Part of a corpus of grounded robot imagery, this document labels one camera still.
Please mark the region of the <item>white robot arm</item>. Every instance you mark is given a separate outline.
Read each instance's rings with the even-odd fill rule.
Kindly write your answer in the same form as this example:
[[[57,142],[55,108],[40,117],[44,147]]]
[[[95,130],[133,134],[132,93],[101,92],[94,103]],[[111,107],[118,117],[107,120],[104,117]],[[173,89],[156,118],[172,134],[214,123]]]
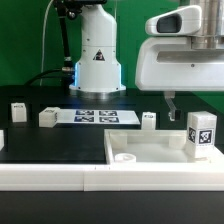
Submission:
[[[72,92],[106,99],[126,89],[116,59],[115,19],[101,5],[82,9],[82,53],[75,64]],[[189,0],[145,23],[149,35],[140,47],[135,84],[162,91],[172,121],[180,116],[177,91],[224,91],[224,0]]]

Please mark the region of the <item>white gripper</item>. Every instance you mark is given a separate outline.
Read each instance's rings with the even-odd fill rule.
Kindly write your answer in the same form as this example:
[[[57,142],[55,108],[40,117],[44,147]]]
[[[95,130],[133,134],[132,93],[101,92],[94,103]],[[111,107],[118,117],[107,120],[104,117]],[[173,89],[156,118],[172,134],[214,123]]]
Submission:
[[[193,50],[187,37],[148,38],[140,47],[135,84],[165,91],[168,116],[177,121],[174,91],[224,91],[224,50]]]

